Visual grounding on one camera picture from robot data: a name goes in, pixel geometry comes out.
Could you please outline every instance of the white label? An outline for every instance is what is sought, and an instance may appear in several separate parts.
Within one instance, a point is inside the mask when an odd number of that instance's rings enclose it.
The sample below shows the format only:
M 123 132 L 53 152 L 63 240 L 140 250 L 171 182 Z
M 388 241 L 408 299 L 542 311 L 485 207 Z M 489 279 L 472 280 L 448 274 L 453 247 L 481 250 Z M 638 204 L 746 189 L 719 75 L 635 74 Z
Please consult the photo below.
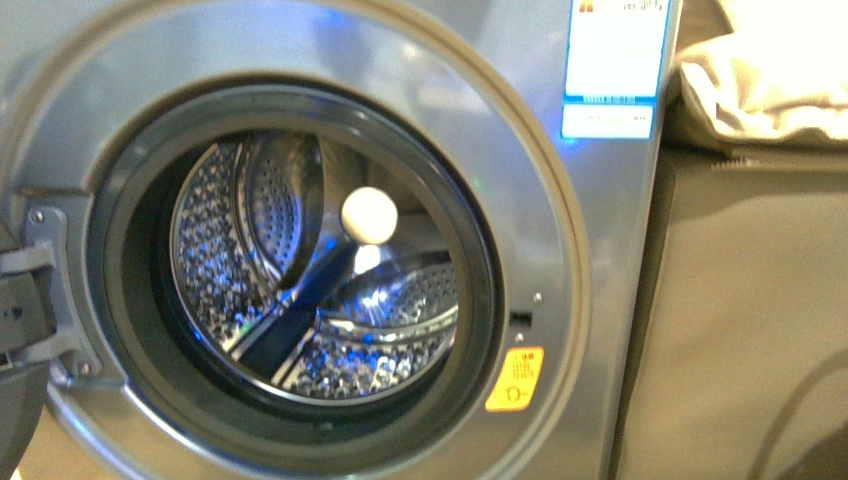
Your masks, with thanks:
M 575 0 L 565 95 L 655 97 L 668 3 Z
M 645 105 L 565 105 L 566 138 L 649 138 L 654 107 Z

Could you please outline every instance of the yellow warning label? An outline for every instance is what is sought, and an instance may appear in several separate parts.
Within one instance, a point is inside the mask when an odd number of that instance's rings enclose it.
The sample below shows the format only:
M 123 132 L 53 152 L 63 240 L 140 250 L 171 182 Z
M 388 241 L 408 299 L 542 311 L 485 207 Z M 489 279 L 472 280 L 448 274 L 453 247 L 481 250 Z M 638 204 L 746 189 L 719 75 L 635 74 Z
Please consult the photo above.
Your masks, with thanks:
M 486 410 L 520 412 L 527 408 L 536 390 L 544 358 L 542 347 L 518 347 L 506 352 L 501 374 L 486 400 Z

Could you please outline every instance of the front-loading washing machine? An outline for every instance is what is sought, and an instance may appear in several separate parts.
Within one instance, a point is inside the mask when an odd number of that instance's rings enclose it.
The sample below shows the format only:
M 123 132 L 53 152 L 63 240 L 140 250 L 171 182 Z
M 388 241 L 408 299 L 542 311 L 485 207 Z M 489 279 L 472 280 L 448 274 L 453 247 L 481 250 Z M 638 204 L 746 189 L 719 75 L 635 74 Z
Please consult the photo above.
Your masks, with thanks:
M 605 476 L 678 3 L 0 2 L 0 476 Z

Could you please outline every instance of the white ball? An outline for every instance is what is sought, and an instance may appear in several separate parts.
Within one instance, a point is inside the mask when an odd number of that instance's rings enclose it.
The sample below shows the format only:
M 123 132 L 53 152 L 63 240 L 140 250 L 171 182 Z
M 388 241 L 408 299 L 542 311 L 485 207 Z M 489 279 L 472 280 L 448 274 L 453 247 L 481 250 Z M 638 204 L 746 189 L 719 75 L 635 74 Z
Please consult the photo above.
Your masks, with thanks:
M 397 207 L 386 192 L 360 187 L 342 204 L 342 227 L 362 245 L 380 245 L 388 241 L 397 227 Z

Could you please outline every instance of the white towel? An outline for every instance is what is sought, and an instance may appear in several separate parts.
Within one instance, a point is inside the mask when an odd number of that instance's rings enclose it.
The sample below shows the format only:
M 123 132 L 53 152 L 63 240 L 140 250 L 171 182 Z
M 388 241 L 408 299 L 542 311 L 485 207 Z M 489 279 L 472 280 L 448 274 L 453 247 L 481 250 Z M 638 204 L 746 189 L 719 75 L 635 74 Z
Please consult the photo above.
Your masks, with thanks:
M 672 110 L 668 121 L 694 125 L 670 125 L 672 136 L 700 130 L 696 136 L 719 143 L 848 141 L 848 2 L 720 2 L 735 32 L 677 56 L 685 112 Z

